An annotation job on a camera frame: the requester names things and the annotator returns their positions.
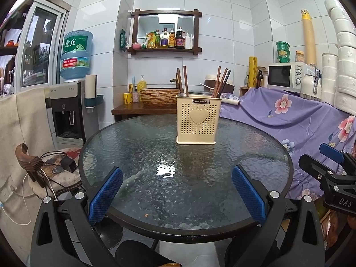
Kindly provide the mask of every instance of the silver screw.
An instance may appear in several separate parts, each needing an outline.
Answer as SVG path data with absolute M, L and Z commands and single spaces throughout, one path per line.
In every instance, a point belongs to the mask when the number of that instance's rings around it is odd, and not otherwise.
M 308 196 L 308 195 L 304 196 L 304 199 L 305 199 L 308 203 L 310 203 L 310 202 L 312 201 L 311 198 L 312 198 L 312 197 L 311 197 L 311 196 Z
M 83 193 L 83 192 L 78 192 L 78 193 L 76 193 L 76 194 L 75 194 L 75 198 L 76 198 L 77 200 L 80 200 L 80 199 L 84 198 L 84 193 Z
M 277 199 L 279 197 L 279 193 L 276 191 L 271 191 L 269 194 L 272 198 L 275 198 L 275 199 Z
M 48 197 L 48 196 L 43 199 L 43 202 L 45 204 L 49 203 L 50 201 L 51 201 L 51 197 Z

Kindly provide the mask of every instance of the purple floral cloth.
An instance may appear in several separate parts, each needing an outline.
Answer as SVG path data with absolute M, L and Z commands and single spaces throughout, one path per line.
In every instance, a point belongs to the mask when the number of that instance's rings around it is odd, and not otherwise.
M 220 117 L 241 121 L 275 137 L 291 156 L 294 176 L 288 198 L 309 194 L 322 196 L 319 182 L 299 168 L 301 155 L 309 154 L 332 170 L 343 170 L 331 159 L 321 155 L 319 146 L 330 146 L 351 153 L 356 139 L 355 116 L 327 103 L 302 99 L 285 91 L 251 88 L 241 97 L 239 106 L 222 103 Z

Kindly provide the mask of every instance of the textured glass tabletop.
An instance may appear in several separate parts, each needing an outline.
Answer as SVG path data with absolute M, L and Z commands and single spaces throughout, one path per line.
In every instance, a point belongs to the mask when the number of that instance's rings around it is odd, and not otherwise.
M 180 230 L 224 227 L 250 217 L 231 181 L 237 164 L 268 190 L 286 194 L 290 157 L 257 128 L 220 118 L 215 145 L 179 145 L 176 135 L 176 115 L 140 116 L 103 129 L 83 148 L 84 186 L 117 166 L 124 182 L 112 206 L 152 228 Z

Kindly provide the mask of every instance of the stack of toilet paper rolls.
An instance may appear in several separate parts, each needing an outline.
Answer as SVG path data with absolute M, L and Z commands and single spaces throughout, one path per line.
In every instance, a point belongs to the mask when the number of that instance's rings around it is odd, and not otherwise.
M 326 102 L 333 106 L 336 92 L 336 66 L 339 58 L 332 53 L 324 53 L 322 57 L 322 102 Z
M 334 24 L 339 48 L 334 107 L 356 115 L 356 28 L 339 0 L 325 0 L 325 7 Z

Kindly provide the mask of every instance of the black pants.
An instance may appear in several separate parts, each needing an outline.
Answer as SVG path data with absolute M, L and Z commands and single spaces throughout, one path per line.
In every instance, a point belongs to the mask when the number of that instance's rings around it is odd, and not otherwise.
M 256 226 L 252 229 L 243 230 L 240 234 L 233 238 L 232 242 L 227 247 L 225 253 L 225 267 L 233 267 L 234 264 L 240 259 L 242 254 L 246 251 L 253 238 L 261 228 Z M 276 240 L 274 241 L 262 267 L 268 266 L 272 261 L 277 258 L 279 249 Z
M 115 252 L 115 259 L 120 267 L 157 267 L 175 263 L 145 244 L 132 240 L 120 244 Z

